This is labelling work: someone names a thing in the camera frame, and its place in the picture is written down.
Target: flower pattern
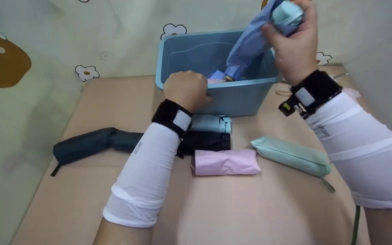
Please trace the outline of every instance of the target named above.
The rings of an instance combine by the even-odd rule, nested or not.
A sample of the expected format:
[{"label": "flower pattern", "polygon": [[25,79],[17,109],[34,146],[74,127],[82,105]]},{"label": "flower pattern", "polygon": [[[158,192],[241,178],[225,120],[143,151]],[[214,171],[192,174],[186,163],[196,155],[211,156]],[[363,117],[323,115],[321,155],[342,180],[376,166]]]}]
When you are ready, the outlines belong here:
[{"label": "flower pattern", "polygon": [[163,27],[163,34],[161,34],[160,39],[163,39],[167,36],[177,35],[177,34],[186,34],[187,28],[184,25],[174,25],[169,23]]},{"label": "flower pattern", "polygon": [[75,72],[78,74],[78,77],[83,82],[99,77],[99,72],[96,71],[96,67],[94,67],[93,65],[88,66],[88,67],[84,67],[82,65],[77,65],[75,67]]},{"label": "flower pattern", "polygon": [[329,60],[332,59],[331,55],[324,54],[323,52],[317,52],[316,62],[317,65],[327,65]]}]

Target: hand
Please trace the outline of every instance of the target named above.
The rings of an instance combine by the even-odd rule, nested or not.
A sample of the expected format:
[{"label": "hand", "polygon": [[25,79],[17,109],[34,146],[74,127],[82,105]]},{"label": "hand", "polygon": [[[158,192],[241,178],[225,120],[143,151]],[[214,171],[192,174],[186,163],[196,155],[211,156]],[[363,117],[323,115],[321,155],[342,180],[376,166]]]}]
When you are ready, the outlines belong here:
[{"label": "hand", "polygon": [[212,102],[207,96],[207,78],[193,71],[171,74],[164,83],[164,96],[191,113]]},{"label": "hand", "polygon": [[317,70],[317,11],[310,0],[295,0],[293,3],[305,13],[295,34],[284,37],[269,23],[263,25],[261,31],[275,50],[278,70],[295,86]]}]

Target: left hand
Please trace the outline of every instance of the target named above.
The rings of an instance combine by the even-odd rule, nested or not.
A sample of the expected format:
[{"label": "left hand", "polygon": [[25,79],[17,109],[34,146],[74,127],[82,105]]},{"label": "left hand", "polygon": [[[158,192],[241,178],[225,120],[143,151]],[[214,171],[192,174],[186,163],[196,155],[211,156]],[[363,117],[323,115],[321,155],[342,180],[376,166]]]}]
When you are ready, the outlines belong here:
[{"label": "left hand", "polygon": [[212,102],[207,96],[207,78],[193,71],[180,71],[169,76],[164,83],[164,96],[194,113]]}]

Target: green cable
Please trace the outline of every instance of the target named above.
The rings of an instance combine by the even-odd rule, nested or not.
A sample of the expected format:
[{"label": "green cable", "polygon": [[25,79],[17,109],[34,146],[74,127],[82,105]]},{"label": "green cable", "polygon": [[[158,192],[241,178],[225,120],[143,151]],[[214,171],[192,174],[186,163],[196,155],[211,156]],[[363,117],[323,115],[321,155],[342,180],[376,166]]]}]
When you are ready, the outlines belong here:
[{"label": "green cable", "polygon": [[361,207],[356,205],[355,223],[353,223],[352,243],[350,245],[355,245],[356,240],[358,239],[359,217],[360,216],[361,216]]}]

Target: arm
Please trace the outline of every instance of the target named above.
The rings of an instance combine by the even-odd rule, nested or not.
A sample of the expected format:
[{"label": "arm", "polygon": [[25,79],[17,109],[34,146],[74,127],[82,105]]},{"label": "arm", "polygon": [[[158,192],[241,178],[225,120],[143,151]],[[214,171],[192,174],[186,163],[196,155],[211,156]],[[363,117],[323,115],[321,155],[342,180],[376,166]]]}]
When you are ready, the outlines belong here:
[{"label": "arm", "polygon": [[[317,69],[317,11],[295,0],[304,22],[289,38],[267,24],[262,31],[275,49],[276,65],[293,86]],[[392,244],[392,132],[344,93],[306,120],[339,173],[363,206],[372,244]]]},{"label": "arm", "polygon": [[[210,102],[206,92],[207,79],[189,71],[172,74],[164,86],[165,98],[190,112]],[[187,129],[189,123],[180,127]],[[151,244],[179,143],[168,127],[148,127],[112,186],[94,244]]]}]

